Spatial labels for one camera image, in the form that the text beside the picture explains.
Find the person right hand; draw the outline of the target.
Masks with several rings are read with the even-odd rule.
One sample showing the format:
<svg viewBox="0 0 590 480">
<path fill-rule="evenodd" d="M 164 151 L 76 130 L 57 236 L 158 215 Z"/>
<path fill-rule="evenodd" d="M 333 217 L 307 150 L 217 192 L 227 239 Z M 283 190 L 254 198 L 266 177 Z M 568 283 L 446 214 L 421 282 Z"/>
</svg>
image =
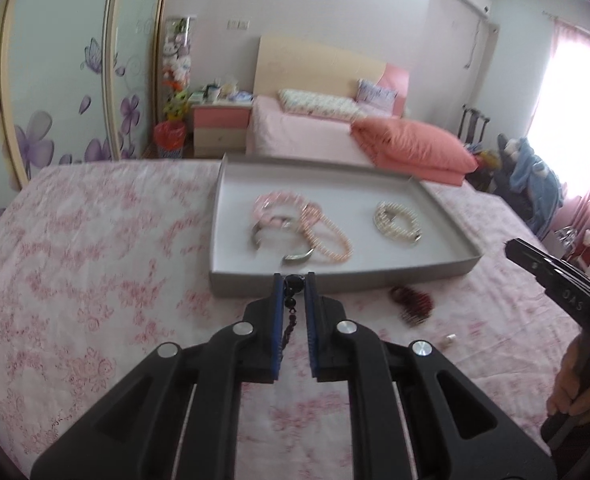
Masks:
<svg viewBox="0 0 590 480">
<path fill-rule="evenodd" d="M 580 380 L 575 373 L 578 360 L 580 336 L 575 336 L 560 362 L 560 370 L 555 376 L 554 386 L 546 411 L 550 416 L 557 413 L 580 417 L 580 425 L 590 422 L 590 388 L 579 393 Z"/>
</svg>

